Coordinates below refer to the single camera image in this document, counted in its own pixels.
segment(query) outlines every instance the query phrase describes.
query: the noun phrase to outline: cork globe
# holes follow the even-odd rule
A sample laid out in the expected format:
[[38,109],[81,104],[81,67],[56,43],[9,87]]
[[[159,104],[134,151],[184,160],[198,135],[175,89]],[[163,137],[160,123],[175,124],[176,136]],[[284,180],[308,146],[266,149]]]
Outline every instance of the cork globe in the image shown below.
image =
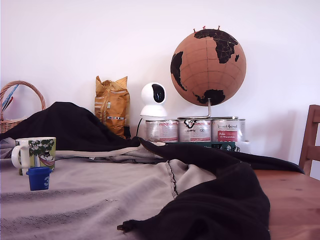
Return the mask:
[[190,103],[218,105],[241,87],[247,69],[245,53],[230,34],[203,29],[187,36],[174,51],[171,79],[177,92]]

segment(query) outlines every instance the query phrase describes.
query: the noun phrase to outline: gray cloth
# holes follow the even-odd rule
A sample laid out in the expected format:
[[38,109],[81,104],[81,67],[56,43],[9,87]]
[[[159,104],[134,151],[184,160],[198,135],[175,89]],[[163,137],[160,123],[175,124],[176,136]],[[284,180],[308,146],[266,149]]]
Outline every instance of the gray cloth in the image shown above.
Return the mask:
[[215,179],[179,160],[158,164],[56,161],[49,190],[30,191],[9,159],[1,160],[2,240],[138,240],[123,221],[155,216],[179,193]]
[[0,158],[10,159],[12,149],[15,147],[16,141],[10,137],[2,139],[0,142]]
[[[165,143],[154,142],[153,144],[161,146]],[[10,159],[12,149],[15,147],[16,141],[10,137],[1,140],[0,153],[1,159]],[[139,147],[127,147],[113,151],[56,151],[55,159],[68,159],[74,157],[84,157],[92,162],[99,163],[160,163],[163,162],[162,157],[146,150],[142,145]]]

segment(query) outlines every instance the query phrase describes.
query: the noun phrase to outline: basket handle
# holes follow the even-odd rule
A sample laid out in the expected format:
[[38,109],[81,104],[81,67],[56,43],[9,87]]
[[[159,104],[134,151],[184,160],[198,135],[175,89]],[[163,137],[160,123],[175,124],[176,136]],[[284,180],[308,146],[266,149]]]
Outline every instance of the basket handle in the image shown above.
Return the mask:
[[7,83],[7,84],[1,89],[1,92],[0,92],[0,120],[1,120],[1,121],[4,120],[3,109],[2,109],[2,102],[3,102],[3,99],[4,99],[5,93],[6,93],[6,91],[7,91],[10,87],[15,86],[15,85],[17,85],[17,84],[19,84],[19,85],[25,85],[25,86],[31,88],[31,89],[38,95],[38,97],[40,98],[42,110],[45,110],[45,109],[46,109],[46,102],[45,102],[44,96],[42,96],[42,94],[39,92],[39,90],[38,90],[35,86],[33,86],[31,83],[26,82],[26,81],[20,81],[20,80],[11,81],[11,82]]

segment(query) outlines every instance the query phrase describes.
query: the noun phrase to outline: black cloth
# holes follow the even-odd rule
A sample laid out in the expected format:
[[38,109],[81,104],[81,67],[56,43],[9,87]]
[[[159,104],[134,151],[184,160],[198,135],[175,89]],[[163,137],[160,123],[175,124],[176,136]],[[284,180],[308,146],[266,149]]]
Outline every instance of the black cloth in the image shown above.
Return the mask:
[[124,232],[137,231],[146,240],[270,240],[270,202],[252,166],[302,173],[297,165],[275,158],[268,164],[267,157],[245,153],[193,144],[155,146],[141,142],[167,160],[179,159],[216,175],[215,180],[180,193],[158,215],[118,226]]
[[32,137],[56,137],[56,150],[108,152],[140,145],[137,138],[117,136],[92,112],[71,102],[55,102],[0,134],[0,140]]

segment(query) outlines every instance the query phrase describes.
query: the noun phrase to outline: mug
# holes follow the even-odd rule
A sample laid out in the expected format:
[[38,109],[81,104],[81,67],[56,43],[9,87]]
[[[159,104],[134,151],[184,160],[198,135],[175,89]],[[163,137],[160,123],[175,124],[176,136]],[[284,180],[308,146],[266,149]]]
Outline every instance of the mug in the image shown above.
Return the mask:
[[19,169],[19,175],[26,175],[28,168],[55,168],[56,138],[28,137],[15,140],[12,150],[12,164]]

